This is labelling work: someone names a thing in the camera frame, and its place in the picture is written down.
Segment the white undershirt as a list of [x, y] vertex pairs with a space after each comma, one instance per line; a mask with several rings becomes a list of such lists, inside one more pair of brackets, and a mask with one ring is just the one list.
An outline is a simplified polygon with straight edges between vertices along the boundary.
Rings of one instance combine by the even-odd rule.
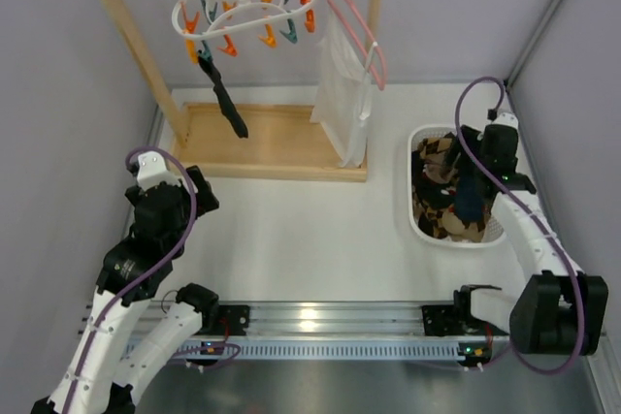
[[359, 57], [334, 13], [328, 15], [319, 48], [319, 85], [310, 121], [322, 126], [341, 168], [359, 167], [372, 110], [370, 68], [375, 51], [371, 48]]

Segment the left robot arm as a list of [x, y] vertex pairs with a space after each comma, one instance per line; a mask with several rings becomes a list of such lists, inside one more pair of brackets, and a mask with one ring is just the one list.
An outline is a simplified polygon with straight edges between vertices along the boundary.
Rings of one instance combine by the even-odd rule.
[[34, 403], [35, 413], [134, 412], [150, 382], [181, 344], [210, 329], [216, 320], [217, 293], [189, 283], [180, 288], [166, 316], [133, 351], [127, 351], [136, 324], [173, 265], [167, 263], [121, 299], [116, 294], [165, 255], [180, 257], [189, 221], [219, 207], [196, 166], [186, 170], [196, 188], [194, 194], [157, 154], [139, 164], [137, 171], [138, 184], [125, 192], [134, 208], [129, 234], [105, 255], [76, 354], [59, 386]]

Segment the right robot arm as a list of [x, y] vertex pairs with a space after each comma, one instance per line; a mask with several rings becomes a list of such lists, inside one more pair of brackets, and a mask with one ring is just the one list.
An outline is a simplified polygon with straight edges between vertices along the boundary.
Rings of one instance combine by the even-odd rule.
[[525, 277], [517, 297], [496, 285], [465, 285], [468, 316], [510, 336], [522, 354], [587, 356], [601, 337], [608, 287], [570, 257], [543, 214], [537, 190], [517, 171], [518, 131], [493, 122], [462, 125], [445, 158], [458, 182], [445, 228], [464, 233], [480, 220], [501, 225]]

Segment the white plastic clip hanger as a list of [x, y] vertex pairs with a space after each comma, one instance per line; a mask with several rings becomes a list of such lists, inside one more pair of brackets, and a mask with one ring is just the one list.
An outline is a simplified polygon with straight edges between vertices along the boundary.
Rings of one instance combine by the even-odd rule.
[[297, 22], [315, 31], [314, 8], [318, 0], [179, 0], [171, 13], [174, 30], [185, 40], [198, 42], [256, 30], [270, 48], [277, 36], [296, 44]]

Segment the dark navy sock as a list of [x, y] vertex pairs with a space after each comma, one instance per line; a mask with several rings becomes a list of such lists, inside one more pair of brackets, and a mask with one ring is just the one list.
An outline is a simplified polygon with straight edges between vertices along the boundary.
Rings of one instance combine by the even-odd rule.
[[212, 58], [201, 53], [198, 55], [198, 64], [201, 70], [212, 81], [212, 91], [217, 98], [217, 103], [222, 115], [228, 120], [238, 138], [247, 139], [249, 132], [246, 124], [228, 94], [222, 81], [221, 74], [214, 65]]

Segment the white perforated laundry basket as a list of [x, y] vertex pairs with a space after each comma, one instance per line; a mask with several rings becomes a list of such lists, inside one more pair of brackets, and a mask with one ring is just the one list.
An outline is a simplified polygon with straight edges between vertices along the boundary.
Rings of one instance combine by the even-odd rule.
[[485, 207], [477, 222], [458, 225], [455, 208], [459, 173], [441, 174], [445, 153], [456, 139], [447, 123], [422, 125], [408, 139], [409, 223], [425, 242], [444, 249], [482, 250], [501, 243], [506, 233]]

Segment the aluminium mounting rail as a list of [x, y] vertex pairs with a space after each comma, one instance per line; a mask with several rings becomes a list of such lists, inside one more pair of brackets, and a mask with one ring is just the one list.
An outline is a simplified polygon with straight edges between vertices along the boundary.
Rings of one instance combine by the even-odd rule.
[[[449, 302], [222, 302], [250, 307], [248, 338], [418, 338], [424, 337], [421, 307], [428, 304]], [[507, 334], [491, 324], [481, 326], [481, 339], [487, 329], [492, 335], [505, 338]], [[202, 329], [195, 338], [223, 339], [225, 336], [211, 334]]]

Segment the taupe sock maroon striped cuff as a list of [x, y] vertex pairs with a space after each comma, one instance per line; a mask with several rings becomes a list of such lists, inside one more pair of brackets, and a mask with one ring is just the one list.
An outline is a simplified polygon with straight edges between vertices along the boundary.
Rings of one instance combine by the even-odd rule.
[[454, 198], [454, 213], [464, 223], [479, 222], [484, 218], [486, 208], [484, 191], [474, 166], [460, 166]]

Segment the pink clothes hanger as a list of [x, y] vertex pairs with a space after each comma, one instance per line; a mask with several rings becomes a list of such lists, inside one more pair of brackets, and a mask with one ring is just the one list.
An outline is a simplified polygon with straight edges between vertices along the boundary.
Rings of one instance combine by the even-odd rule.
[[368, 73], [375, 81], [377, 89], [383, 91], [387, 80], [387, 66], [377, 37], [381, 0], [368, 0], [365, 16], [360, 12], [355, 0], [326, 1], [361, 56], [365, 60], [370, 60]]

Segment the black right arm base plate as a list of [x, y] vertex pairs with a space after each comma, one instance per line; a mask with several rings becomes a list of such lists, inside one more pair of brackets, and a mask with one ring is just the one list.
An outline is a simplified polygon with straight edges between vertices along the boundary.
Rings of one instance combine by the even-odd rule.
[[428, 304], [421, 307], [427, 336], [479, 334], [481, 326], [454, 305]]

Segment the socks pile in basket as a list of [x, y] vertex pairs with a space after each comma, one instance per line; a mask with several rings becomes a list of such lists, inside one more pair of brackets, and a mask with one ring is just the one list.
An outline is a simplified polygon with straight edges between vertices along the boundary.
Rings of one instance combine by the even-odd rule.
[[489, 220], [488, 206], [479, 222], [462, 222], [454, 213], [456, 184], [453, 172], [443, 166], [455, 135], [426, 137], [414, 146], [410, 156], [412, 218], [430, 239], [481, 243]]

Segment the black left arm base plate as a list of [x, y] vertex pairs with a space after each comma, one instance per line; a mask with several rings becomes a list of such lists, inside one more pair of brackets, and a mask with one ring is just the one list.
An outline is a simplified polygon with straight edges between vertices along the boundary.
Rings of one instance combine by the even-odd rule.
[[221, 304], [218, 308], [211, 334], [243, 336], [249, 325], [250, 307], [241, 304]]

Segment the wooden clothes rack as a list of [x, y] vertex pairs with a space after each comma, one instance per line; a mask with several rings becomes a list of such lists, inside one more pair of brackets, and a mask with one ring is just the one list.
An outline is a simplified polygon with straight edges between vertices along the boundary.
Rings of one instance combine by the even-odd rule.
[[[305, 39], [323, 39], [328, 15], [333, 13], [326, 0], [314, 8], [315, 31], [311, 34], [296, 23], [298, 42], [292, 44], [277, 36], [278, 45], [270, 48], [258, 39], [256, 30], [234, 34], [230, 39], [217, 38], [190, 42], [175, 30], [186, 49], [191, 66], [207, 83], [208, 99], [204, 103], [176, 101], [167, 86], [147, 43], [123, 0], [101, 0], [115, 23], [134, 60], [142, 72], [171, 132], [171, 147], [182, 163], [198, 166], [206, 175], [222, 177], [363, 181], [367, 177], [366, 153], [355, 168], [341, 168], [336, 150], [322, 126], [311, 122], [313, 99], [303, 104], [263, 104], [231, 82], [234, 66], [251, 67], [261, 76], [272, 76], [276, 69], [264, 57], [266, 51], [291, 56], [293, 48]], [[368, 0], [355, 0], [363, 16]], [[198, 55], [211, 57], [249, 135], [240, 139], [222, 115], [212, 91], [212, 81], [201, 70]]]

